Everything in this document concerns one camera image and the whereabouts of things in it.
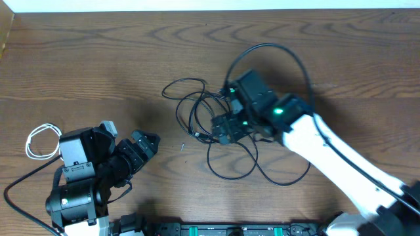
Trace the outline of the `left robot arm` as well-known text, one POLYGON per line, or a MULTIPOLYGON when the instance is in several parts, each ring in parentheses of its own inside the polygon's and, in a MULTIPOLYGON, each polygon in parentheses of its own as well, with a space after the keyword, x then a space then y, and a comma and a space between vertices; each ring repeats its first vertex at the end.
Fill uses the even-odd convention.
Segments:
POLYGON ((59 146, 64 166, 54 174, 45 201, 52 225, 63 235, 142 235, 136 215, 109 221, 111 189, 129 193, 133 176, 158 152, 157 134, 134 130, 130 139, 116 142, 111 121, 63 134, 59 146))

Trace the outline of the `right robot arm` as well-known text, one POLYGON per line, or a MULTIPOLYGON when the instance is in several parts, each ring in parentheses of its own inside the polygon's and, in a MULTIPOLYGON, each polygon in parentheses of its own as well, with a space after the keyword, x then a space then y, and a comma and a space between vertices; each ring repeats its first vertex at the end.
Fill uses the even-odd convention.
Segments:
POLYGON ((299 97, 288 94, 253 101, 235 96, 232 110, 211 122, 222 144, 259 133, 300 155, 331 180, 358 213, 338 215, 323 230, 325 235, 419 234, 419 183, 408 186, 371 164, 299 97))

